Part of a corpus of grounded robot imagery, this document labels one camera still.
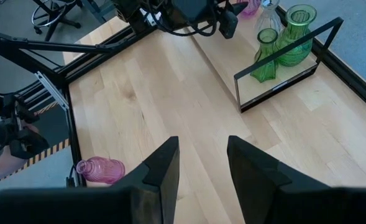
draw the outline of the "light wood surface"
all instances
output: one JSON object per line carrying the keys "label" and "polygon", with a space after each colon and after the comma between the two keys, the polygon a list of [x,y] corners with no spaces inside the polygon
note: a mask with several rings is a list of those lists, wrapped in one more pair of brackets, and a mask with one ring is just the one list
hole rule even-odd
{"label": "light wood surface", "polygon": [[[127,27],[128,25],[128,23],[120,20],[118,17],[114,17],[107,23],[99,26],[94,31],[82,37],[79,41],[76,42],[76,44],[100,44],[104,40],[108,39],[108,37],[116,34],[120,30],[123,30],[123,28]],[[66,64],[70,63],[82,54],[83,53],[63,52],[64,62]]]}
{"label": "light wood surface", "polygon": [[[94,31],[89,38],[105,37]],[[70,91],[83,159],[119,159],[129,172],[179,136],[175,223],[244,222],[229,172],[229,135],[329,185],[366,186],[366,104],[324,65],[240,114],[191,37],[156,31]]]}
{"label": "light wood surface", "polygon": [[[220,32],[216,32],[211,37],[193,36],[234,96],[236,96],[234,75],[254,63],[255,54],[260,47],[257,33],[254,30],[257,17],[261,13],[262,9],[259,9],[254,18],[239,19],[237,30],[232,39],[226,40]],[[315,56],[311,54],[297,66],[279,66],[277,78],[263,83],[259,83],[256,78],[250,75],[242,77],[238,80],[241,104],[258,97],[316,65],[315,59]]]}

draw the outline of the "office chair base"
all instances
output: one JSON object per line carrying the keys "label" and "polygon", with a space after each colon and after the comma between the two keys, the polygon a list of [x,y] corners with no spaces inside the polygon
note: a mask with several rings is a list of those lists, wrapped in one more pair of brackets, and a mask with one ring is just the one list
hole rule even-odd
{"label": "office chair base", "polygon": [[[52,38],[52,35],[59,23],[63,23],[69,26],[73,26],[77,29],[81,28],[81,24],[78,22],[73,22],[65,18],[65,15],[73,9],[74,6],[82,5],[80,0],[74,0],[71,3],[65,4],[64,6],[59,6],[57,3],[53,2],[52,0],[34,0],[39,6],[34,11],[32,15],[32,24],[34,25],[35,33],[42,34],[41,27],[48,27],[48,31],[46,34],[45,41],[49,41]],[[46,2],[50,2],[50,8],[45,5]],[[43,9],[45,14],[41,16],[36,16],[39,9]],[[38,24],[35,23],[37,19],[48,17],[48,19],[39,22]]]}

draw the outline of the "person's hand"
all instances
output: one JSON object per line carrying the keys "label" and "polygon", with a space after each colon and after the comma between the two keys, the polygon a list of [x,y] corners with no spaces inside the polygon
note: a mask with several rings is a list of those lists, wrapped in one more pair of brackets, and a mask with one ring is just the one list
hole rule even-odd
{"label": "person's hand", "polygon": [[36,132],[36,133],[38,133],[39,134],[39,129],[37,128],[37,127],[35,127],[34,125],[32,125],[32,124],[27,124],[27,123],[25,123],[24,121],[22,122],[22,126],[23,127],[25,127],[25,128],[28,128],[28,129],[30,129],[31,131],[33,131],[33,132]]}

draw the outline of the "floor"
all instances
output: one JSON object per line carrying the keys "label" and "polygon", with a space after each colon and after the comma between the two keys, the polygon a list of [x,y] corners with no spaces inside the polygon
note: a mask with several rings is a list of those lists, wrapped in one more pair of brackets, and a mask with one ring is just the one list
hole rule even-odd
{"label": "floor", "polygon": [[[103,1],[104,0],[97,0],[98,4],[103,3]],[[318,9],[318,18],[312,24],[312,28],[316,28],[336,16],[341,16],[345,20],[340,33],[332,44],[332,50],[366,79],[366,1],[336,0],[333,2],[333,5],[335,6],[332,6],[330,1],[325,0],[316,2],[311,0],[281,1],[281,5],[285,9],[298,3],[312,4]],[[44,34],[37,35],[30,24],[30,17],[35,7],[36,5],[32,1],[7,0],[4,4],[0,5],[0,32],[16,37],[43,40]],[[74,27],[60,26],[53,36],[53,42],[73,43],[100,25],[88,10],[79,9],[77,7],[69,13],[68,18],[80,22],[82,28],[75,29]],[[41,52],[41,54],[44,54],[57,63],[63,64],[62,53]],[[1,92],[18,90],[33,81],[35,81],[35,78],[32,74],[0,57]],[[30,185],[38,186],[38,182],[46,183],[45,185],[48,187],[64,184],[64,173],[69,172],[71,164],[66,162],[65,166],[57,165],[57,168],[49,165],[56,164],[55,160],[61,159],[59,157],[65,156],[62,158],[64,161],[67,161],[68,158],[70,158],[69,150],[59,153],[60,155],[57,154],[53,157],[49,157],[46,160],[48,162],[43,162],[42,164],[41,161],[41,163],[36,164],[35,169],[28,169],[30,170],[29,172],[33,172],[28,175],[29,177],[40,176],[43,173],[48,174],[46,177],[41,177],[41,179],[31,178],[30,180],[25,177],[18,178],[19,175],[23,175],[23,172],[21,172],[20,174],[10,177],[12,179],[0,182],[0,189],[8,188],[11,186],[11,182],[13,182],[13,186],[20,184],[21,187]],[[61,173],[63,174],[63,178],[58,178]]]}

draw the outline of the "person's arm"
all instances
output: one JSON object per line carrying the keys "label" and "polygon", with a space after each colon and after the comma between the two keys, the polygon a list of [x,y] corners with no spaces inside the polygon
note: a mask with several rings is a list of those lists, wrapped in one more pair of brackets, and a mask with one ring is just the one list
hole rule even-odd
{"label": "person's arm", "polygon": [[[39,130],[31,124],[26,124],[25,126],[36,133],[39,132]],[[12,156],[9,146],[6,146],[0,156],[0,179],[13,173],[15,170],[20,169],[26,162],[26,159]]]}

